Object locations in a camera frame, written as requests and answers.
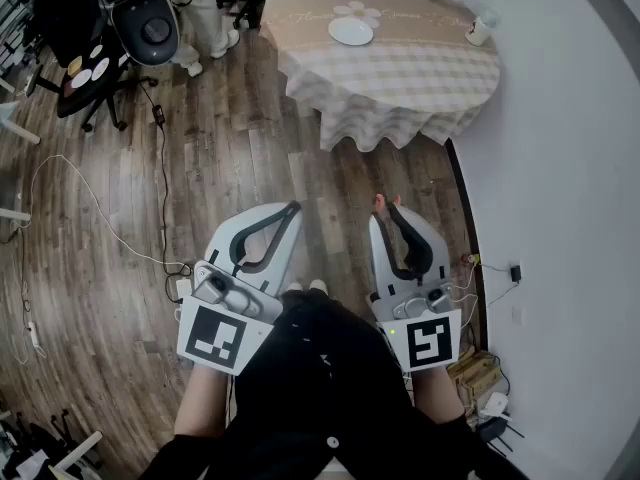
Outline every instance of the white cup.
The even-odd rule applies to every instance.
[[[481,46],[498,27],[500,16],[490,7],[483,8],[482,12],[473,20],[473,25],[465,34],[467,41],[474,46]]]

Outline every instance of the forearm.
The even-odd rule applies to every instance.
[[[176,435],[219,437],[225,429],[228,375],[196,364],[176,418]]]
[[[412,374],[415,406],[436,424],[464,414],[464,407],[444,366]]]

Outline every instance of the black plug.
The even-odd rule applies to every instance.
[[[511,281],[519,284],[520,280],[522,279],[522,271],[520,270],[520,265],[511,267],[509,269],[509,272],[511,273]]]
[[[164,118],[164,112],[162,112],[162,107],[160,105],[154,105],[152,107],[153,111],[153,119],[155,120],[158,127],[162,128],[162,125],[166,123]]]

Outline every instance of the white pants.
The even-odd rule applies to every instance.
[[[174,3],[187,3],[189,0],[172,0]],[[191,21],[198,36],[198,40],[206,45],[208,54],[223,51],[229,42],[227,31],[222,25],[222,15],[216,0],[193,0],[190,5],[183,7],[181,14]],[[171,62],[188,67],[197,62],[200,55],[193,46],[182,43]]]

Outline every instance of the wall outlet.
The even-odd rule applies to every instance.
[[[511,321],[514,325],[524,325],[524,310],[521,306],[511,306]]]

